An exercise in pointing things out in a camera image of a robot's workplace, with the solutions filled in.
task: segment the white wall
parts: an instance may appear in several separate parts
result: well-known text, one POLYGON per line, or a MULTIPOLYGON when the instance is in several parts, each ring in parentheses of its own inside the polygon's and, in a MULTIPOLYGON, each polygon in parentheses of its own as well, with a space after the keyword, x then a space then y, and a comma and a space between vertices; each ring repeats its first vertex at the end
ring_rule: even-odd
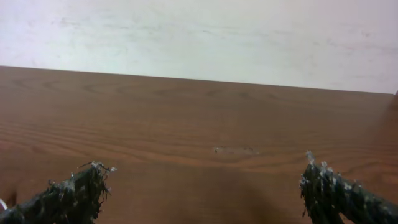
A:
POLYGON ((0 65, 398 90, 397 0, 0 0, 0 65))

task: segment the tabletop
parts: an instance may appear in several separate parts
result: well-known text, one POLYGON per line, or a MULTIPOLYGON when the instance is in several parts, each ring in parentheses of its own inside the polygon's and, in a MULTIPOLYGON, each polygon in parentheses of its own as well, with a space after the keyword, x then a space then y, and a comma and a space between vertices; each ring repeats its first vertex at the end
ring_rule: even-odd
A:
POLYGON ((0 67, 0 198, 88 161, 118 170, 96 223, 311 223, 305 152, 398 203, 394 95, 0 67))

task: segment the white cable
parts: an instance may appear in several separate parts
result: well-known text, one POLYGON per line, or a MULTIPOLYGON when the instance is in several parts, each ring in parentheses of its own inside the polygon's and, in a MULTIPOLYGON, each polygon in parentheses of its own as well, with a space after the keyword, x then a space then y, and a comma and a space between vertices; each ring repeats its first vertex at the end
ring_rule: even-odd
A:
POLYGON ((0 199, 0 204, 2 205, 2 207, 6 210, 8 207, 6 205, 6 203, 4 203, 3 200, 0 199))

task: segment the worn black material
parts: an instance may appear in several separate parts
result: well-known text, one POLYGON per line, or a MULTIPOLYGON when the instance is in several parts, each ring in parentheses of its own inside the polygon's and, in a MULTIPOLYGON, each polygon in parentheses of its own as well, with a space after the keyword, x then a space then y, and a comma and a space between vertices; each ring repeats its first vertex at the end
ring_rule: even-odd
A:
POLYGON ((0 224, 93 223, 109 193, 105 179, 111 169, 100 162, 90 164, 89 169, 72 174, 59 184, 49 181, 50 187, 45 192, 7 209, 0 214, 0 224))
POLYGON ((398 207, 342 179, 326 167, 309 164, 300 182, 305 212, 314 224, 344 223, 339 213, 356 224, 398 223, 398 207))

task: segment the wooden table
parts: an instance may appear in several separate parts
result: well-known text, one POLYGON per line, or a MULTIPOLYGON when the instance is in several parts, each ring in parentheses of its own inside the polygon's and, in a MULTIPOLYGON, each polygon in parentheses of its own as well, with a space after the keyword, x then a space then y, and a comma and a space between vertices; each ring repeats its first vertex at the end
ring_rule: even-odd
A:
POLYGON ((310 223, 307 150, 398 202, 394 95, 0 67, 3 199, 99 159, 99 224, 310 223))

